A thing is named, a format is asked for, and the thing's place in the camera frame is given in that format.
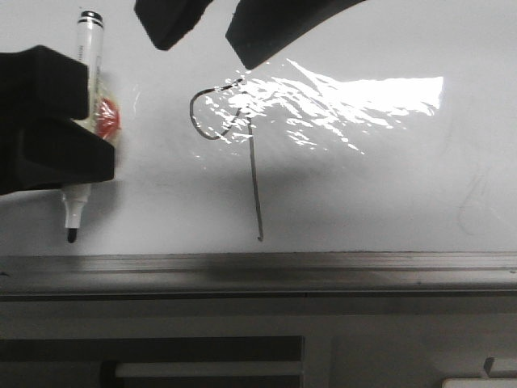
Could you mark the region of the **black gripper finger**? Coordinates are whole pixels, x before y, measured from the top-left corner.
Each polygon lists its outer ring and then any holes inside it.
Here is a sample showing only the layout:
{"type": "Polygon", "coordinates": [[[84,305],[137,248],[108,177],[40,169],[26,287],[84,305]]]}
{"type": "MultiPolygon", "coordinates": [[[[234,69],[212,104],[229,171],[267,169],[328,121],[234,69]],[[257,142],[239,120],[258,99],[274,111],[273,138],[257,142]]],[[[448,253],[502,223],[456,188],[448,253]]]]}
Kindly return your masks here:
{"type": "Polygon", "coordinates": [[[39,118],[1,131],[1,194],[109,181],[115,147],[71,120],[39,118]]]}
{"type": "Polygon", "coordinates": [[[89,116],[88,68],[43,45],[1,54],[1,118],[89,116]]]}
{"type": "Polygon", "coordinates": [[[200,21],[212,0],[137,0],[134,11],[156,49],[167,51],[200,21]]]}
{"type": "Polygon", "coordinates": [[[357,1],[240,1],[225,38],[246,69],[252,70],[319,24],[357,1]]]}

